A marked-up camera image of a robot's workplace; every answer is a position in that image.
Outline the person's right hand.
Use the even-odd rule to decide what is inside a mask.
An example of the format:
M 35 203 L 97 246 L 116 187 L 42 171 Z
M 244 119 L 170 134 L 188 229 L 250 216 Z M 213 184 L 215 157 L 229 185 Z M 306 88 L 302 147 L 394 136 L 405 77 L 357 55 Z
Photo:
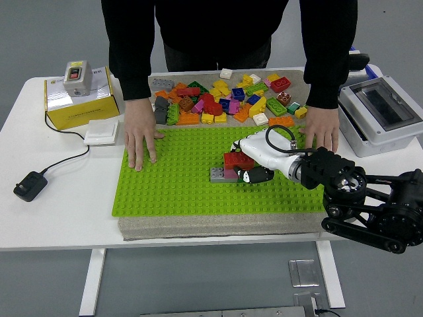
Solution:
M 148 98 L 125 101 L 124 143 L 128 153 L 128 166 L 136 171 L 143 168 L 146 145 L 150 161 L 156 163 L 155 140 L 164 135 L 156 129 L 153 107 Z

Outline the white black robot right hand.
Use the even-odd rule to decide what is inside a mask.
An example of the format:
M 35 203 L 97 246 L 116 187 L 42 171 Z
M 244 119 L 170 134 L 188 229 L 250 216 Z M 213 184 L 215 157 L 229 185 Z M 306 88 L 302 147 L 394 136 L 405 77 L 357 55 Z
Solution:
M 294 135 L 287 139 L 270 127 L 235 141 L 231 151 L 236 150 L 240 150 L 258 163 L 258 166 L 250 170 L 239 166 L 233 168 L 238 179 L 245 183 L 257 184 L 270 181 L 277 170 L 292 182 L 301 181 L 303 153 L 297 149 Z

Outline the person's left hand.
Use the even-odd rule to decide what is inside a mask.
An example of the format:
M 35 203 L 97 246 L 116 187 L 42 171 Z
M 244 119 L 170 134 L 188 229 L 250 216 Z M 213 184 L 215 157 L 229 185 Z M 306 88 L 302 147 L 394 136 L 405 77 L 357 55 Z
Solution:
M 322 109 L 309 106 L 305 117 L 305 148 L 311 148 L 313 143 L 332 152 L 338 150 L 339 118 L 337 109 Z

